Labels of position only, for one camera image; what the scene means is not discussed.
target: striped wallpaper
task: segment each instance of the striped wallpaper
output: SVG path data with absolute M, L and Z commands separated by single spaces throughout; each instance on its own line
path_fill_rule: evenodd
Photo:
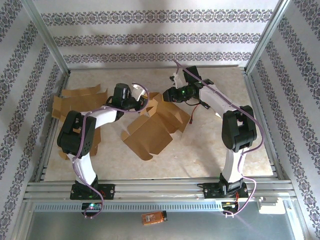
M 320 239 L 320 3 L 293 0 L 251 73 L 278 159 Z
M 71 69 L 244 67 L 277 0 L 37 0 Z
M 0 2 L 0 240 L 37 169 L 62 72 L 19 0 Z

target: white wall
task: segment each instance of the white wall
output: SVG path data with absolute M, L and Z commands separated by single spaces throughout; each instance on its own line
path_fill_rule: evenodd
M 71 69 L 240 65 L 277 0 L 37 0 Z
M 0 1 L 0 240 L 37 169 L 62 72 L 19 0 Z
M 251 77 L 282 168 L 320 239 L 320 1 L 290 3 Z

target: beige marble surface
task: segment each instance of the beige marble surface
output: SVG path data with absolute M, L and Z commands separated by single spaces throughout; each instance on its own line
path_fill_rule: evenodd
M 175 71 L 166 69 L 119 69 L 72 71 L 68 89 L 93 87 L 101 84 L 113 94 L 116 83 L 141 83 L 150 92 L 163 93 L 172 86 L 169 76 Z M 250 105 L 243 76 L 237 67 L 199 68 L 203 79 L 209 78 L 230 99 L 239 105 Z M 191 114 L 193 106 L 178 106 Z M 222 119 L 212 109 L 199 106 L 194 112 L 193 123 L 185 132 L 172 134 L 173 141 L 152 160 L 143 161 L 121 139 L 121 131 L 138 117 L 137 113 L 125 114 L 119 121 L 101 127 L 98 154 L 91 158 L 99 179 L 218 177 L 225 165 L 226 148 L 221 139 Z M 52 146 L 45 181 L 74 180 L 72 165 L 58 155 L 57 135 Z M 260 143 L 261 136 L 253 146 Z M 247 176 L 272 175 L 266 150 L 263 148 L 246 156 L 243 173 Z

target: small orange object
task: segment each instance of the small orange object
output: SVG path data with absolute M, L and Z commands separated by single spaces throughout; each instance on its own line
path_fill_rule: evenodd
M 143 225 L 158 224 L 168 220 L 166 211 L 145 213 L 142 214 L 141 217 Z

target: brown cardboard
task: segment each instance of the brown cardboard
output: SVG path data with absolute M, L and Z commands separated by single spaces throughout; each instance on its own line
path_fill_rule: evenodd
M 64 122 L 69 111 L 74 110 L 78 112 L 87 112 L 97 109 L 106 103 L 108 99 L 108 91 L 97 93 L 101 89 L 100 84 L 95 87 L 86 87 L 79 89 L 64 89 L 62 91 L 63 96 L 61 98 L 54 96 L 52 117 Z M 101 130 L 100 127 L 94 130 L 94 137 L 90 155 L 95 156 L 98 152 L 98 144 L 101 142 Z M 59 152 L 59 156 L 62 159 L 68 160 L 69 158 L 62 151 Z
M 170 134 L 185 130 L 190 115 L 172 102 L 164 102 L 162 94 L 151 92 L 149 103 L 140 116 L 126 131 L 121 133 L 122 141 L 142 160 L 159 154 L 173 139 Z
M 139 116 L 127 127 L 128 132 L 121 133 L 122 141 L 144 161 L 152 159 L 151 154 L 159 154 L 172 141 L 166 128 L 155 121 L 159 117 Z

